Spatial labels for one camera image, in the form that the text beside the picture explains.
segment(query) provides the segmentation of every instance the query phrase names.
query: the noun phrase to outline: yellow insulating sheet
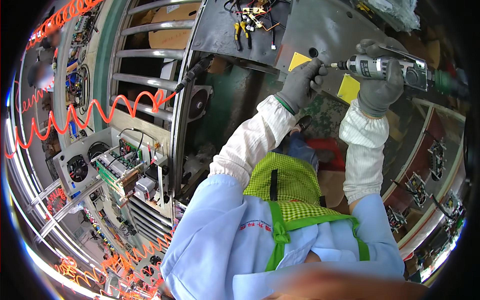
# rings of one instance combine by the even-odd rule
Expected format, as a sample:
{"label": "yellow insulating sheet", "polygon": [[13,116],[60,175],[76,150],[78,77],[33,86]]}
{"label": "yellow insulating sheet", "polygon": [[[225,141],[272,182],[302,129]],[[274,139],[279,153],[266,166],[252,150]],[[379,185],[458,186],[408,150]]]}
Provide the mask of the yellow insulating sheet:
{"label": "yellow insulating sheet", "polygon": [[357,99],[357,94],[359,90],[360,83],[356,81],[352,76],[344,74],[342,84],[340,85],[340,88],[338,89],[338,94],[336,96],[350,104],[353,99]]}
{"label": "yellow insulating sheet", "polygon": [[306,61],[311,61],[312,59],[309,57],[306,57],[305,55],[302,55],[298,52],[293,53],[292,61],[290,62],[290,66],[288,67],[288,71],[292,72],[292,70],[298,66],[303,64]]}

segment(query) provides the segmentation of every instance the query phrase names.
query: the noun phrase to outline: metal workbench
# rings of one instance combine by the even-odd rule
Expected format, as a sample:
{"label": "metal workbench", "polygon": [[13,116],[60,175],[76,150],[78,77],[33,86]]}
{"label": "metal workbench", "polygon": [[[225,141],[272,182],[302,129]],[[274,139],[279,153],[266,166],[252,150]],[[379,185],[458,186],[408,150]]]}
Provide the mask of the metal workbench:
{"label": "metal workbench", "polygon": [[[243,0],[241,2],[242,7],[245,7],[248,2],[250,1]],[[235,13],[229,13],[224,10],[224,3],[225,0],[218,0],[217,2],[208,0],[206,2],[205,9],[202,12],[193,38],[192,50],[223,54],[274,66],[285,30],[280,26],[271,29],[275,30],[276,50],[271,49],[271,31],[267,32],[263,28],[256,28],[255,31],[250,32],[252,36],[252,49],[247,48],[247,39],[242,31],[240,32],[240,42],[243,50],[237,51],[237,46],[233,38],[233,24],[241,18]],[[271,15],[275,21],[280,22],[283,26],[287,26],[289,11],[289,3],[278,2],[273,6]],[[270,23],[267,18],[264,19],[264,22],[264,26],[269,28]]]}
{"label": "metal workbench", "polygon": [[[240,34],[243,51],[237,51],[233,39],[233,23],[238,19],[223,9],[224,2],[208,0],[195,32],[192,50],[223,54],[252,60],[288,73],[293,53],[307,57],[315,48],[318,58],[325,62],[346,60],[355,52],[355,45],[364,38],[383,41],[386,35],[372,22],[341,0],[292,0],[291,5],[276,3],[272,8],[275,21],[286,26],[275,27],[276,50],[271,50],[271,34],[263,28],[252,33],[252,49],[246,49],[247,41]],[[344,71],[329,70],[325,77],[324,91],[336,96]]]}

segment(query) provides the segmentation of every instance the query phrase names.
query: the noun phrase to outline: yellow-handled pliers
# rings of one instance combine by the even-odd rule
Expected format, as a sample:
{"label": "yellow-handled pliers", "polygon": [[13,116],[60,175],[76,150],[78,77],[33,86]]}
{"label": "yellow-handled pliers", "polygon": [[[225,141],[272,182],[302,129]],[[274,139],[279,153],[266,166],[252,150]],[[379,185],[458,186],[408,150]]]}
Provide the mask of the yellow-handled pliers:
{"label": "yellow-handled pliers", "polygon": [[240,43],[240,24],[234,23],[233,26],[235,27],[234,38],[235,38],[235,45],[237,45],[237,51],[242,51],[241,43]]}
{"label": "yellow-handled pliers", "polygon": [[245,37],[247,38],[248,41],[248,49],[252,48],[252,37],[248,34],[248,31],[245,30],[247,27],[247,23],[245,21],[240,22],[240,27],[243,29],[243,32],[245,33]]}

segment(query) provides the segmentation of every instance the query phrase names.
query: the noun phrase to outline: green checkered apron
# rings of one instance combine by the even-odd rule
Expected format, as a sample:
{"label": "green checkered apron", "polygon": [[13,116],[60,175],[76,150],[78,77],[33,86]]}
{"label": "green checkered apron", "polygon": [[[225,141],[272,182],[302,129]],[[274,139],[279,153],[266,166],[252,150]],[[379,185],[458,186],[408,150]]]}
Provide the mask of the green checkered apron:
{"label": "green checkered apron", "polygon": [[270,205],[275,247],[265,271],[275,270],[283,259],[285,244],[290,243],[288,231],[341,219],[350,219],[353,223],[360,260],[370,259],[367,245],[355,233],[359,225],[357,219],[320,206],[322,192],[316,172],[305,160],[268,152],[253,169],[243,194],[259,197]]}

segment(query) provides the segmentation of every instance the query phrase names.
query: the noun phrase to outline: red stool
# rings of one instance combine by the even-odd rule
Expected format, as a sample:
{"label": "red stool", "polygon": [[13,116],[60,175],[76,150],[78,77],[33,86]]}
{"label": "red stool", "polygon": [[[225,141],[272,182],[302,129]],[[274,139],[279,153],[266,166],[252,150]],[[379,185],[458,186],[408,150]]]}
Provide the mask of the red stool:
{"label": "red stool", "polygon": [[343,160],[338,144],[333,137],[326,139],[309,139],[306,141],[313,149],[328,149],[335,154],[335,159],[328,163],[318,162],[318,170],[345,172],[345,161]]}

